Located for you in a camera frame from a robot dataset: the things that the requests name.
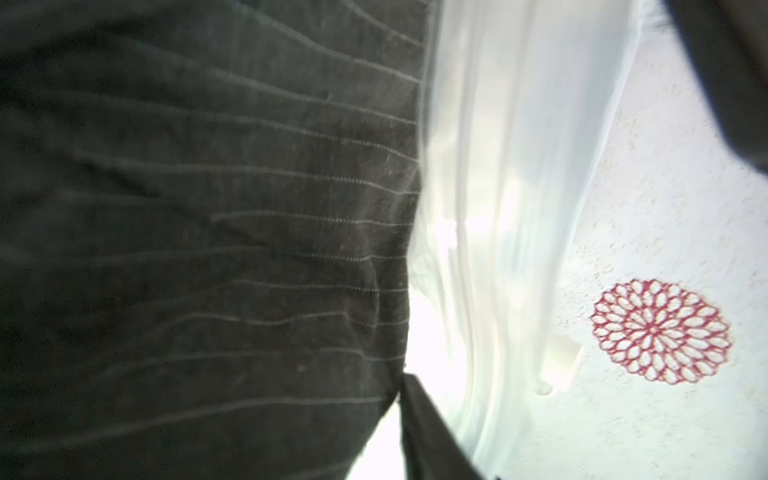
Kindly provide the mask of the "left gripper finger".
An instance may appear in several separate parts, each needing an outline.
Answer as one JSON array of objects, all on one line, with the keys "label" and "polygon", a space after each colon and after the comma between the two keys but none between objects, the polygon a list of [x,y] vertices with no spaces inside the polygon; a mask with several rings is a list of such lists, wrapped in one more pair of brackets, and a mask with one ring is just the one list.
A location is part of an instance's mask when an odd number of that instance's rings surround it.
[{"label": "left gripper finger", "polygon": [[403,376],[402,447],[408,480],[480,480],[418,378]]}]

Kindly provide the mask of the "clear plastic vacuum bag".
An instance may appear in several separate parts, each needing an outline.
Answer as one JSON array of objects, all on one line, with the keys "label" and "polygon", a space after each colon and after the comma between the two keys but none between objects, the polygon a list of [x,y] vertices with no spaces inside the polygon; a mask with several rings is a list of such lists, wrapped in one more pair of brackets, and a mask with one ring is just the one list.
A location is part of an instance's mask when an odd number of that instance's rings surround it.
[{"label": "clear plastic vacuum bag", "polygon": [[[656,1],[432,1],[405,372],[482,479],[526,437],[555,290]],[[407,479],[400,396],[350,471]]]}]

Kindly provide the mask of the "dark grey shirt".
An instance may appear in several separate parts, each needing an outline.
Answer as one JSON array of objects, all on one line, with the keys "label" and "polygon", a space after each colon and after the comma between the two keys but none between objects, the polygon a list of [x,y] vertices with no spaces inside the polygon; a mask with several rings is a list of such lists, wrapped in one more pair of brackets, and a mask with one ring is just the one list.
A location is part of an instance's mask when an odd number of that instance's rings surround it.
[{"label": "dark grey shirt", "polygon": [[1,5],[1,475],[343,479],[400,389],[432,1]]}]

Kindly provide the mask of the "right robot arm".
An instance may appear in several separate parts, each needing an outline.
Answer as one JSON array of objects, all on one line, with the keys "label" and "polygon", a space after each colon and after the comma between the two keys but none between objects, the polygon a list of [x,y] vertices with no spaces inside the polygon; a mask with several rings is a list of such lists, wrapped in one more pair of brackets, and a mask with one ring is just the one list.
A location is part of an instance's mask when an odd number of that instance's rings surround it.
[{"label": "right robot arm", "polygon": [[668,0],[665,6],[727,145],[767,172],[767,3]]}]

